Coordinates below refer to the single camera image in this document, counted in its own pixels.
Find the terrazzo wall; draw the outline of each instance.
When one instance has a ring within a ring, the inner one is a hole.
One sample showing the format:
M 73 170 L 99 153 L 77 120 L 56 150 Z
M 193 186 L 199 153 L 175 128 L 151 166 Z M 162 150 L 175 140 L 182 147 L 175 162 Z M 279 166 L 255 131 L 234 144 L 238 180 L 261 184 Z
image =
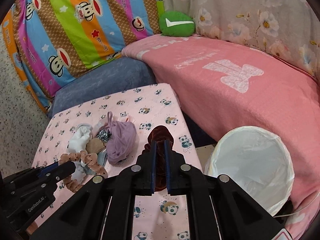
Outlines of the terrazzo wall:
M 3 177 L 31 167 L 48 122 L 18 77 L 0 28 L 0 170 Z

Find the metal screw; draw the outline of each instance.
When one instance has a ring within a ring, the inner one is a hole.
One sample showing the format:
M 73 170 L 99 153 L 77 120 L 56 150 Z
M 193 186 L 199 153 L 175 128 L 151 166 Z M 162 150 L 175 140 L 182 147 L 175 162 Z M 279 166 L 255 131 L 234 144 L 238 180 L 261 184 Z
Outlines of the metal screw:
M 134 171 L 134 172 L 140 171 L 140 170 L 141 170 L 141 166 L 139 166 L 139 165 L 133 165 L 133 166 L 131 167 L 131 170 Z
M 100 175 L 94 176 L 93 179 L 92 179 L 92 181 L 93 181 L 94 183 L 100 183 L 100 182 L 102 182 L 102 180 L 103 180 L 103 178 L 102 178 L 102 176 L 100 176 Z
M 190 165 L 188 165 L 188 164 L 183 164 L 183 165 L 181 165 L 181 167 L 180 167 L 183 171 L 190 171 L 191 170 L 191 167 L 190 167 Z
M 222 182 L 228 182 L 228 181 L 230 180 L 229 176 L 228 176 L 228 175 L 225 175 L 225 174 L 220 175 L 219 179 L 220 179 Z

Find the striped blanket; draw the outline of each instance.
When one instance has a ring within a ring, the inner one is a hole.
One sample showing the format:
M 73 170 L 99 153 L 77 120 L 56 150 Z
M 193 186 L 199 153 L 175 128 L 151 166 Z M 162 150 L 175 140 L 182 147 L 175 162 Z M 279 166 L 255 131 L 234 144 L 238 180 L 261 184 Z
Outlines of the striped blanket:
M 21 80 L 43 111 L 79 76 L 160 33 L 162 0 L 17 0 L 2 23 Z

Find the purple stripe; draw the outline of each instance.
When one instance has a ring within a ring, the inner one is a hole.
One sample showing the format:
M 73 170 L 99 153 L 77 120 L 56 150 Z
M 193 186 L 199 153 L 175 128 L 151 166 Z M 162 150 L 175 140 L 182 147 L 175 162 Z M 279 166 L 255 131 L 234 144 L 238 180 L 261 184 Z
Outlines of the purple stripe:
M 130 23 L 131 29 L 132 29 L 133 33 L 136 35 L 137 39 L 141 40 L 143 38 L 148 37 L 148 33 L 147 33 L 146 28 L 144 28 L 144 30 L 142 32 L 138 32 L 131 24 L 131 22 L 133 20 L 133 14 L 132 14 L 132 10 L 131 10 L 130 0 L 124 0 L 124 1 L 123 0 L 116 0 L 116 1 L 122 6 L 125 5 L 125 8 L 124 8 L 125 14 L 127 15 L 127 19 Z
M 54 78 L 51 76 L 50 72 L 41 61 L 38 53 L 34 49 L 27 32 L 25 29 L 25 18 L 26 18 L 26 0 L 20 0 L 20 18 L 19 18 L 19 40 L 26 59 L 28 60 L 33 71 L 36 73 L 37 77 L 41 80 L 45 89 L 49 92 L 50 96 L 54 96 L 55 93 L 61 88 Z

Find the brown velvet scrunchie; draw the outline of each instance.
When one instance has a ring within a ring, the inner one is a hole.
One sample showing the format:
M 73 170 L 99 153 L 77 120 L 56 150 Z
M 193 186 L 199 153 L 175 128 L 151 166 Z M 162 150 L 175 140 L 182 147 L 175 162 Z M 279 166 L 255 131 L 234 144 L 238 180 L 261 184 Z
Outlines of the brown velvet scrunchie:
M 161 191 L 166 188 L 166 175 L 165 175 L 165 160 L 164 160 L 164 141 L 169 139 L 170 146 L 173 146 L 173 137 L 169 130 L 159 125 L 155 127 L 148 136 L 148 143 L 145 144 L 142 154 L 148 153 L 151 147 L 151 141 L 157 142 L 157 157 L 156 157 L 156 189 L 155 191 Z
M 59 160 L 59 165 L 67 162 L 73 161 L 77 162 L 82 160 L 88 167 L 95 172 L 95 175 L 101 175 L 104 178 L 108 177 L 107 171 L 104 167 L 98 164 L 98 156 L 96 153 L 87 154 L 85 151 L 81 151 L 79 153 L 70 153 L 70 154 L 62 154 Z M 79 189 L 82 188 L 83 184 L 79 184 L 76 179 L 71 179 L 72 175 L 63 179 L 64 185 L 66 185 L 67 189 L 71 192 L 76 193 Z

